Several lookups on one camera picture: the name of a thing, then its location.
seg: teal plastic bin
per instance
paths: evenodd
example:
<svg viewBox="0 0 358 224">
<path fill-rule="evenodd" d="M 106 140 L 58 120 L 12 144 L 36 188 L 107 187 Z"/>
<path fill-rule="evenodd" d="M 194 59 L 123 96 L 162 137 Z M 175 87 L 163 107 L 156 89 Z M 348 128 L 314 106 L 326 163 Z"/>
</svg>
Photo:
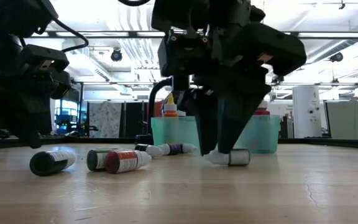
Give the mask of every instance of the teal plastic bin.
<svg viewBox="0 0 358 224">
<path fill-rule="evenodd" d="M 179 118 L 152 118 L 153 140 L 161 144 L 193 144 L 198 150 L 198 133 L 194 116 Z"/>
<path fill-rule="evenodd" d="M 234 148 L 245 148 L 251 153 L 275 153 L 279 130 L 279 115 L 254 115 L 248 121 Z"/>
<path fill-rule="evenodd" d="M 152 129 L 156 146 L 166 143 L 188 143 L 200 149 L 194 116 L 152 118 Z M 245 148 L 251 153 L 275 153 L 279 130 L 279 115 L 254 115 L 247 123 L 234 148 Z"/>
</svg>

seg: wooden table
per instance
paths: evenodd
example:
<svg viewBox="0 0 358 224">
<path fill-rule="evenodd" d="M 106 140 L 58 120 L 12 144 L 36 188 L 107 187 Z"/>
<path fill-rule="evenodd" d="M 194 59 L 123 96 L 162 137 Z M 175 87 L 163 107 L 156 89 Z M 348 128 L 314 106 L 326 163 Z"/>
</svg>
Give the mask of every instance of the wooden table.
<svg viewBox="0 0 358 224">
<path fill-rule="evenodd" d="M 358 223 L 358 149 L 280 145 L 249 167 L 196 154 L 117 175 L 88 171 L 87 152 L 106 146 L 0 149 L 0 223 Z M 75 151 L 77 160 L 37 177 L 30 158 L 49 150 Z"/>
</svg>

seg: white bottle cap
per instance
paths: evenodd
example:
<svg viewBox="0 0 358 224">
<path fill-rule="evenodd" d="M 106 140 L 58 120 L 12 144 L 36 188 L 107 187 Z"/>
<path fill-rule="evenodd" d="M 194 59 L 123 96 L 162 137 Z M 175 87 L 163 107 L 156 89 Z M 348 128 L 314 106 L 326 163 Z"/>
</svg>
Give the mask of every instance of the white bottle cap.
<svg viewBox="0 0 358 224">
<path fill-rule="evenodd" d="M 147 152 L 140 152 L 138 150 L 135 150 L 134 152 L 136 152 L 137 155 L 137 165 L 135 169 L 146 166 L 152 160 L 152 157 L 147 154 Z"/>
<path fill-rule="evenodd" d="M 233 150 L 229 154 L 223 154 L 213 150 L 204 158 L 216 165 L 248 165 L 250 162 L 250 153 L 247 149 Z"/>
<path fill-rule="evenodd" d="M 159 157 L 164 155 L 164 152 L 158 146 L 147 146 L 146 152 L 152 157 Z"/>
<path fill-rule="evenodd" d="M 210 161 L 212 164 L 216 164 L 216 165 L 227 165 L 229 163 L 228 154 L 223 154 L 215 150 L 211 151 L 207 155 L 204 155 L 204 158 L 207 161 Z"/>
<path fill-rule="evenodd" d="M 169 104 L 164 105 L 164 111 L 177 111 L 177 110 L 178 110 L 177 105 L 169 105 Z"/>
<path fill-rule="evenodd" d="M 183 144 L 183 153 L 192 153 L 197 151 L 197 147 L 193 144 Z"/>
<path fill-rule="evenodd" d="M 258 108 L 267 108 L 267 101 L 262 100 L 262 102 L 260 102 L 260 105 L 258 106 Z"/>
<path fill-rule="evenodd" d="M 177 115 L 178 116 L 186 116 L 186 112 L 178 110 Z"/>
<path fill-rule="evenodd" d="M 158 147 L 162 150 L 164 156 L 168 155 L 171 151 L 168 144 L 162 144 L 161 146 Z"/>
</svg>

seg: ceiling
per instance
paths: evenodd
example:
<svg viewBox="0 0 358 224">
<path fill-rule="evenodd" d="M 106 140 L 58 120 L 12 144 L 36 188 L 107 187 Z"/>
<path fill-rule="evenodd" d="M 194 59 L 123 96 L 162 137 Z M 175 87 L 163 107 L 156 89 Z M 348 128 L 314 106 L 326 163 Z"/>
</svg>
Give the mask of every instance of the ceiling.
<svg viewBox="0 0 358 224">
<path fill-rule="evenodd" d="M 150 27 L 154 1 L 141 7 L 127 7 L 116 0 L 51 0 L 59 18 L 75 30 L 152 30 Z M 266 18 L 263 23 L 284 31 L 358 32 L 358 0 L 252 0 L 252 4 L 263 9 Z M 62 30 L 51 24 L 49 30 Z M 45 39 L 32 39 L 43 44 Z M 60 40 L 60 43 L 74 45 L 81 40 Z M 358 40 L 311 40 L 303 39 L 308 61 L 301 69 L 285 77 L 290 83 L 329 83 L 338 78 L 342 83 L 358 82 Z M 69 55 L 70 73 L 78 81 L 102 82 L 95 73 L 100 68 L 110 75 L 112 81 L 155 82 L 161 79 L 158 70 L 157 50 L 160 39 L 90 39 L 89 48 L 79 54 Z M 120 48 L 123 59 L 113 62 L 113 49 Z M 327 58 L 341 52 L 342 62 L 329 62 Z M 273 73 L 267 75 L 271 81 Z M 275 91 L 289 94 L 292 86 L 278 86 Z M 321 92 L 344 94 L 355 87 L 321 87 Z"/>
</svg>

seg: white pillar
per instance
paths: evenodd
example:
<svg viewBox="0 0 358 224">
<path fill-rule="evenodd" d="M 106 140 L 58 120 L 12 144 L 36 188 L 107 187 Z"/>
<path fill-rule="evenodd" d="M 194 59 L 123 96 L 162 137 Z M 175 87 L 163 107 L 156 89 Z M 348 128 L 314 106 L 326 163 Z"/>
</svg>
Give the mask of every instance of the white pillar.
<svg viewBox="0 0 358 224">
<path fill-rule="evenodd" d="M 318 86 L 293 88 L 295 138 L 321 137 Z"/>
<path fill-rule="evenodd" d="M 34 44 L 41 47 L 47 47 L 50 49 L 61 50 L 62 44 L 64 42 L 63 39 L 26 39 L 25 42 L 27 44 Z M 56 131 L 55 126 L 55 100 L 50 99 L 50 120 L 52 125 L 52 132 Z"/>
</svg>

